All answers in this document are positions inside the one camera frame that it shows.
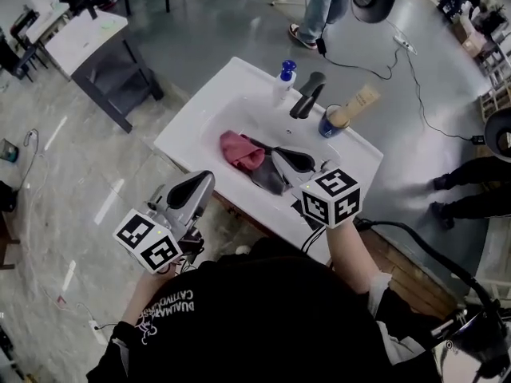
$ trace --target red towel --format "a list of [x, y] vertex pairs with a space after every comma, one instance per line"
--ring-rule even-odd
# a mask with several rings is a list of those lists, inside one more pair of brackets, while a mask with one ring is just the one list
[[225, 160], [236, 168], [256, 170], [264, 161], [264, 150], [258, 148], [245, 135], [226, 131], [220, 137]]

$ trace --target bucket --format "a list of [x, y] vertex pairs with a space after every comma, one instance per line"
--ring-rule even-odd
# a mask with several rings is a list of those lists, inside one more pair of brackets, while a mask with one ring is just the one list
[[7, 160], [8, 162], [14, 163], [18, 158], [19, 149], [18, 146], [14, 146], [8, 140], [2, 139], [0, 141], [0, 159]]

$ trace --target black faucet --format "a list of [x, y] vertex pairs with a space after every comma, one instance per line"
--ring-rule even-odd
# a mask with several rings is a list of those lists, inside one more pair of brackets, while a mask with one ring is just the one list
[[312, 73], [309, 81], [299, 90], [302, 97], [296, 102], [289, 112], [292, 118], [306, 119], [311, 109], [318, 100], [319, 94], [327, 83], [327, 77], [323, 73]]

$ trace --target white sink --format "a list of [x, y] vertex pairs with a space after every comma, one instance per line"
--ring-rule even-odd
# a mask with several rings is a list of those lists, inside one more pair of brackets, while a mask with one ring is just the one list
[[[318, 105], [305, 120], [291, 118], [289, 111], [300, 98], [295, 90], [281, 107], [274, 109], [274, 80], [234, 57], [180, 110], [155, 145], [189, 171], [211, 170], [219, 194], [289, 243], [301, 247], [311, 229], [291, 207], [295, 197], [289, 191], [283, 196], [272, 195], [228, 164], [220, 150], [220, 135], [230, 129], [268, 146], [296, 146], [317, 159], [332, 160], [361, 183], [362, 197], [383, 154], [352, 129], [334, 138], [323, 138], [318, 123], [324, 109]], [[330, 255], [325, 236], [316, 241], [310, 255], [327, 262]]]

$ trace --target power outlet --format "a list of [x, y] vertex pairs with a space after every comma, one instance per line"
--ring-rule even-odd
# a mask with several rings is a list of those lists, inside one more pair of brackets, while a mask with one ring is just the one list
[[90, 320], [89, 321], [90, 329], [93, 331], [94, 337], [97, 340], [97, 343], [103, 346], [107, 346], [109, 343], [107, 342], [105, 335], [103, 334], [102, 330], [99, 330], [99, 325], [96, 321]]
[[399, 44], [399, 45], [402, 45], [403, 47], [405, 47], [406, 49], [408, 49], [408, 51], [410, 51], [412, 54], [415, 54], [417, 55], [417, 50], [411, 45], [408, 43], [407, 40], [405, 40], [403, 37], [401, 36], [398, 36], [398, 35], [394, 35], [394, 40]]

